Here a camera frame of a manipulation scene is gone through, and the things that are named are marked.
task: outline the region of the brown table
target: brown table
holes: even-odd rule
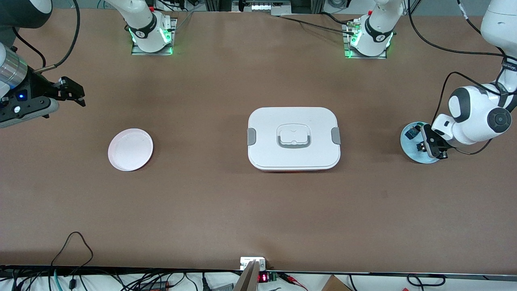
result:
[[[0,264],[49,264],[79,230],[97,266],[232,269],[261,255],[283,270],[517,273],[517,130],[434,165],[399,146],[404,125],[432,118],[448,72],[491,81],[500,59],[434,49],[407,18],[384,61],[346,59],[341,35],[261,13],[195,13],[168,57],[130,56],[116,11],[84,9],[81,20],[71,57],[44,74],[82,84],[87,106],[64,102],[48,120],[1,131]],[[461,17],[415,21],[438,44],[495,51]],[[74,26],[73,10],[56,10],[21,34],[52,63]],[[466,84],[452,78],[446,98]],[[253,168],[247,119],[266,106],[332,110],[337,166]],[[121,172],[108,144],[132,127],[155,150],[144,168]],[[66,252],[59,264],[88,257],[78,238]]]

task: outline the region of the teal cable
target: teal cable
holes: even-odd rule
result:
[[[63,288],[61,288],[61,285],[59,284],[59,281],[57,280],[57,270],[54,270],[54,281],[56,281],[57,288],[59,291],[63,291]]]

